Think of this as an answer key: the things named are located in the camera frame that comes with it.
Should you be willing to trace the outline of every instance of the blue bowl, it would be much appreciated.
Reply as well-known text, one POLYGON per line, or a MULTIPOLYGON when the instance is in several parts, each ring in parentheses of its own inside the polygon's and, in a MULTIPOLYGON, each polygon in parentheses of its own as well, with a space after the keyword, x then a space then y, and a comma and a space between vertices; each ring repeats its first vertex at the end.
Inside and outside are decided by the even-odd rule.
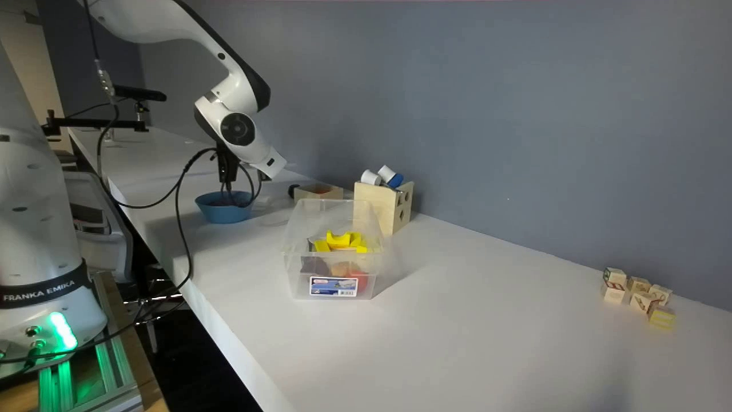
POLYGON ((251 206, 249 193, 207 193, 197 198, 197 206, 202 208, 204 219, 215 225, 234 225, 249 220, 251 206))

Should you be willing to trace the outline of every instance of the small box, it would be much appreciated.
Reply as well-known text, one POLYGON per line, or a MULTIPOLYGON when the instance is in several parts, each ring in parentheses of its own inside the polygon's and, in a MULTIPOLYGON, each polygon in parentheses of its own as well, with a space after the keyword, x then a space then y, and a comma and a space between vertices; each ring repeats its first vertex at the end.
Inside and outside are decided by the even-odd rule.
POLYGON ((351 199, 301 199, 298 201, 284 243, 285 272, 295 297, 308 300, 368 300, 376 281, 386 269, 384 237, 371 213, 353 220, 351 199), (323 252, 323 239, 356 235, 360 252, 323 252))
POLYGON ((384 237, 394 237, 411 220, 414 183, 408 182, 399 191, 384 186, 355 183, 355 220, 376 215, 384 237))
POLYGON ((648 294, 633 294, 632 304, 648 317, 655 300, 648 294))
POLYGON ((605 302, 625 304, 626 291, 605 286, 605 302))
POLYGON ((650 294, 650 297, 653 297, 655 302, 658 302, 661 308, 666 308, 669 300, 670 300, 670 288, 663 288, 661 284, 650 286, 648 294, 650 294))
POLYGON ((626 300, 626 275, 617 269, 605 270, 605 302, 625 304, 626 300))
POLYGON ((632 278, 632 296, 648 296, 650 281, 643 278, 632 278))

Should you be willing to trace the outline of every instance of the clear plastic box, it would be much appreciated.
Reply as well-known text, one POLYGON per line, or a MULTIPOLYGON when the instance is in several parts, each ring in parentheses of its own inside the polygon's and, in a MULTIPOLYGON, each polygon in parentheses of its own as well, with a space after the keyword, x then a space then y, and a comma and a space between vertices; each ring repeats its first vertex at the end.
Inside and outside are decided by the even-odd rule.
POLYGON ((299 199, 284 243, 285 272, 295 297, 368 300, 384 275, 384 237, 373 213, 355 220, 351 199, 299 199), (314 243, 332 235, 363 237, 368 252, 314 252, 314 243))

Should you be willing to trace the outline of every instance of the plastic container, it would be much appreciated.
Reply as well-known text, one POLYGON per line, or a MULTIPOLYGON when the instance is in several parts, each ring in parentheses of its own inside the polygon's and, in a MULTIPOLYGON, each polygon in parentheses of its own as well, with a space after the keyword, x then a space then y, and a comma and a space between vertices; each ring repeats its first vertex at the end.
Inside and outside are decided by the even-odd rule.
POLYGON ((207 193, 197 198, 204 219, 215 225, 234 225, 249 220, 249 193, 207 193))
POLYGON ((376 219, 361 219, 355 227, 351 199, 298 201, 284 243, 285 272, 295 297, 307 300, 368 300, 377 278, 384 275, 384 237, 376 219), (360 235, 368 252, 314 252, 314 243, 332 231, 360 235))

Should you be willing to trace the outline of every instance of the black stand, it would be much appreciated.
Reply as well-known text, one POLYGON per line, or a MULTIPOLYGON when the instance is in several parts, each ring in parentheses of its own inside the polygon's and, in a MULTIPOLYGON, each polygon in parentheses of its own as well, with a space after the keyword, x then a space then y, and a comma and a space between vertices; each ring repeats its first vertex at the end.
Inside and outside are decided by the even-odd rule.
POLYGON ((109 121, 109 120, 65 120, 48 111, 44 136, 62 136, 62 128, 133 128, 147 133, 144 121, 109 121))
POLYGON ((241 160, 225 144, 215 144, 215 158, 220 162, 220 183, 231 193, 241 160))

